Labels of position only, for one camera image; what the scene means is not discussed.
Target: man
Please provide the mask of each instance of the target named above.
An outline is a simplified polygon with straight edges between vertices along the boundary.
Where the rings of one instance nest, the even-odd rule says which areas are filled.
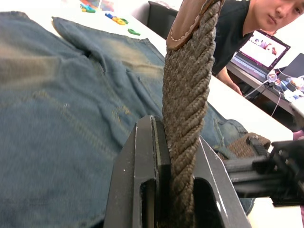
[[[215,38],[213,75],[242,95],[226,65],[255,30],[277,31],[304,12],[304,0],[226,0],[220,12]]]

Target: brown rope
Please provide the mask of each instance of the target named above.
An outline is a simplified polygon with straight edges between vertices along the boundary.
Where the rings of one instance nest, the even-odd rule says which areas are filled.
[[[213,4],[192,38],[177,51],[167,50],[165,58],[162,114],[171,157],[171,228],[195,226],[192,174],[207,110],[219,7],[220,2]]]

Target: denim fabric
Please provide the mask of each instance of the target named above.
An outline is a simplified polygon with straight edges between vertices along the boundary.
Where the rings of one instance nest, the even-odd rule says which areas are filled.
[[[146,114],[161,116],[164,57],[149,40],[106,33],[61,18],[53,18],[53,22],[54,28],[64,39],[75,47],[96,56],[104,70],[109,71],[110,75],[113,71],[121,69],[127,73],[130,72],[132,78],[137,78],[142,84],[141,88],[145,88],[145,92],[148,92],[148,94],[140,93],[138,95],[142,98],[144,96],[145,100],[153,101],[156,105],[156,109],[146,109]],[[120,87],[113,89],[117,89],[117,93],[121,90]],[[124,102],[128,103],[132,100],[125,95],[130,93],[130,89],[129,87],[125,89],[123,93],[119,93],[119,96],[122,96],[121,99],[127,98],[127,101]],[[225,147],[248,132],[239,122],[226,120],[214,107],[210,104],[208,106],[202,137],[216,151],[222,152],[230,159],[236,159],[234,153]],[[148,107],[154,108],[151,103],[148,103]],[[240,199],[240,201],[246,214],[249,214],[254,200]]]
[[[164,57],[147,39],[54,26],[68,42],[0,13],[0,227],[101,221],[115,157],[138,119],[162,115]],[[245,131],[209,106],[210,145]]]

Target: table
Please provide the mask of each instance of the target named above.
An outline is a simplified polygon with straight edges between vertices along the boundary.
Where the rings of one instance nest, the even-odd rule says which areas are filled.
[[[231,62],[229,62],[227,64],[227,70],[230,71],[231,73],[233,73],[235,76],[237,76],[239,79],[241,79],[242,81],[244,81],[245,83],[247,83],[248,85],[250,85],[253,88],[258,88],[262,84],[259,80],[257,80],[256,78],[254,78],[253,76],[248,74],[246,71],[244,71],[243,69],[239,68],[238,66],[236,66],[235,64],[233,64]],[[279,102],[279,106],[281,108],[285,109],[290,114],[293,114],[292,108],[290,107],[290,103],[288,101],[286,101],[284,99],[280,99],[280,101],[279,101],[278,93],[275,94],[268,89],[263,91],[264,89],[265,89],[265,87],[261,86],[260,88],[257,89],[257,91],[263,92],[263,95],[266,96],[269,100],[273,101],[274,103],[277,104]]]
[[[105,16],[105,12],[94,14],[83,13],[77,0],[50,0],[44,1],[44,6],[38,0],[23,2],[14,1],[1,7],[1,11],[23,11],[32,20],[36,21],[46,30],[59,36],[52,26],[52,16],[62,17],[67,20],[111,33],[126,35],[132,38],[148,38],[161,54],[166,54],[166,42],[152,30],[148,29],[134,17],[129,15],[117,15],[129,21],[129,25],[120,26]],[[132,28],[141,33],[141,36],[131,35],[127,28]],[[225,118],[239,121],[249,132],[255,132],[273,141],[291,140],[293,134],[279,122],[271,118],[262,110],[256,108],[242,96],[212,77],[210,82],[210,94],[208,101]],[[270,199],[257,199],[255,206],[249,215],[253,228],[302,228],[301,212],[299,207],[275,209]]]

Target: white wall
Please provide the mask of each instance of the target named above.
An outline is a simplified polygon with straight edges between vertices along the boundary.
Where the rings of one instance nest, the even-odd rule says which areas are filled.
[[[147,25],[149,16],[148,0],[112,0],[114,10],[122,14],[131,14],[144,25]]]
[[[280,29],[275,37],[291,46],[286,55],[276,65],[277,67],[285,67],[289,65],[299,53],[304,53],[304,16],[299,17],[291,24]]]

